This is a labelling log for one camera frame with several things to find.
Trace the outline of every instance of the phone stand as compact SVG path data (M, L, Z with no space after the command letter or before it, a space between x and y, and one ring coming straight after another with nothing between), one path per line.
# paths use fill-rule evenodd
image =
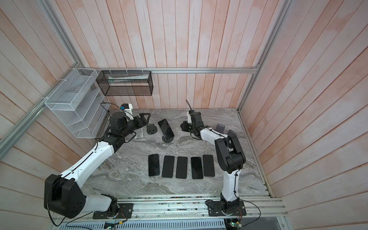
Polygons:
M170 138L169 140L166 140L164 136L162 136L162 140L165 142L165 143L170 143L174 140L174 137Z

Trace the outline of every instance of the marble tabletop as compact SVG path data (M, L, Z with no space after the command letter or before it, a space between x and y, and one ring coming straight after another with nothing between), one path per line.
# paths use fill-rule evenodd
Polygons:
M206 141L195 140L190 133L181 131L180 124L187 119L187 111L183 109L133 110L133 115L151 113L149 123L155 124L158 128L157 133L149 135L144 127L144 137L123 144L87 179L82 187L83 193L85 195L106 193L116 197L220 193L223 187L223 171L217 162L215 147ZM205 125L215 128L217 124L223 124L226 126L225 134L230 129L237 133L247 160L239 177L239 193L265 192L265 186L254 162L236 109L196 109L195 111L201 112ZM168 120L175 134L174 140L168 144L162 141L162 133L157 125L157 122L164 118ZM164 156L175 156L173 178L163 178L161 175L148 176L148 155L155 153L158 153L160 157L160 172L162 172ZM202 157L204 154L213 155L215 177L194 180L191 174L190 157ZM186 179L175 178L178 156L188 157Z

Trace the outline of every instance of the white wire basket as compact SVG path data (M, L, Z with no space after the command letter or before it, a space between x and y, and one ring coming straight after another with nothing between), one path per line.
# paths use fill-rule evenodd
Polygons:
M77 138L96 138L109 104L100 89L91 90L94 69L75 69L46 100L46 106Z

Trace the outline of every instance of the wooden wall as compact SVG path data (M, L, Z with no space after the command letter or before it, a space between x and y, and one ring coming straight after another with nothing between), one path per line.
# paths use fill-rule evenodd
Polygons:
M0 138L74 65L36 0L0 1ZM46 110L0 161L1 229L44 229L44 180L94 140L76 139Z
M87 67L252 67L284 0L50 0ZM248 74L154 74L134 108L238 107Z
M368 226L368 1L295 1L242 110L295 229Z

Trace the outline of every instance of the black smartphone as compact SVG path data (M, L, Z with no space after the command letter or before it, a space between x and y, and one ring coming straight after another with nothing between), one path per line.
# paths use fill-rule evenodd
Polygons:
M193 179L203 179L202 171L202 159L200 156L192 156L190 158L192 165L192 178Z
M167 141L174 137L174 133L171 130L170 125L169 125L169 123L167 122L166 119L163 119L163 120L159 121L158 124L159 124L159 127L162 131L162 134L163 134L164 138Z
M174 156L165 156L163 158L162 177L172 178L174 173Z
M176 163L176 178L186 179L187 178L187 167L188 158L185 156L178 156L178 161Z
M212 155L203 155L203 174L205 177L215 176L215 166Z
M150 177L160 175L160 159L158 154L148 155L148 175Z

